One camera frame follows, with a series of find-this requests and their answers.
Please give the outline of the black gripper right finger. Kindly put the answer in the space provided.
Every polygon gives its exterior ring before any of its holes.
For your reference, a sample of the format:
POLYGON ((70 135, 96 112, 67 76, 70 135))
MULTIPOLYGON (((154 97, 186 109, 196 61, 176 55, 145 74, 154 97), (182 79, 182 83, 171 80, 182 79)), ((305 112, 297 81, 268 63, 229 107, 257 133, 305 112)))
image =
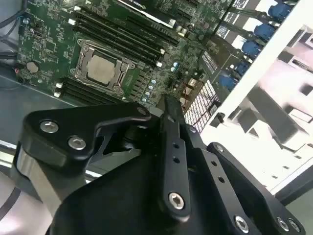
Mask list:
POLYGON ((234 235, 304 235, 302 224, 224 146, 205 145, 197 130, 182 127, 192 160, 212 185, 227 229, 234 235))

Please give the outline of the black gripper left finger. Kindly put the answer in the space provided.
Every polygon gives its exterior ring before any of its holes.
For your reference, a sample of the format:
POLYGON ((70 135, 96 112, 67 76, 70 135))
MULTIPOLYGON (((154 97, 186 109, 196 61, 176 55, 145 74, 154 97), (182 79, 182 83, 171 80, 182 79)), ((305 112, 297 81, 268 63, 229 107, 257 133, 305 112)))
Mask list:
POLYGON ((138 103, 118 103, 35 111, 22 124, 15 167, 29 180, 51 214, 86 186, 89 164, 106 154, 137 148, 141 156, 155 146, 164 122, 185 126, 180 102, 166 95, 163 113, 138 103))

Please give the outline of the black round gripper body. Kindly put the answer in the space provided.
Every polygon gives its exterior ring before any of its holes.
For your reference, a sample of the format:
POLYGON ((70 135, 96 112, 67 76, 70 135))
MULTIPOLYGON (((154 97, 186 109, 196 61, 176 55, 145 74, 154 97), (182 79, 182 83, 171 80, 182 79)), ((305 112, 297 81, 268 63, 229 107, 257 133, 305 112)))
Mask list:
POLYGON ((178 123, 155 146, 75 191, 53 235, 230 235, 232 185, 215 154, 178 123))

